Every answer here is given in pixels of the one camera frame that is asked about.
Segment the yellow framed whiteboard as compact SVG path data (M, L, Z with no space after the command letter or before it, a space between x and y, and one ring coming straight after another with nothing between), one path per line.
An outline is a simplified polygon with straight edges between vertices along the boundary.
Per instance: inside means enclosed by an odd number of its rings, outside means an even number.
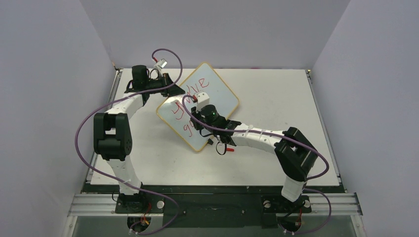
M209 96L209 102L215 105L216 110L228 118L240 104L239 98L225 83L220 75L208 63L202 63L179 84L186 94L193 96L199 91ZM199 152L207 144L208 138L202 137L194 129L186 109L195 106L191 98L185 99L185 108L182 106L182 95L170 97L156 110L156 114L174 130L191 148Z

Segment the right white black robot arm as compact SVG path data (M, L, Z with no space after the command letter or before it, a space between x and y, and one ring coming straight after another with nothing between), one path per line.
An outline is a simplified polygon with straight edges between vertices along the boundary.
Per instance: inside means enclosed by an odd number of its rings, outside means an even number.
M221 116L214 105L206 105L200 110L193 107L190 120L197 131L207 130L218 142L225 146L246 146L274 154L286 175L279 206L285 211L308 207L309 202L301 199L301 194L314 166L319 152L295 127L285 131L254 128L242 122Z

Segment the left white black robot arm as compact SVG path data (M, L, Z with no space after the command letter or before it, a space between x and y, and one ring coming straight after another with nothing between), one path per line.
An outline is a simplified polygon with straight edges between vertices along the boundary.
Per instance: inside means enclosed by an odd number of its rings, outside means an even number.
M139 191L142 182L129 157L133 148L129 120L147 103L150 95L159 93L163 97L172 97L185 94L185 90L176 85L168 73L160 70L155 79L151 78L144 65L133 66L131 74L132 79L124 92L125 100L94 115L93 146L94 151L110 165L119 184L116 210L139 213L146 211L150 203L146 194Z

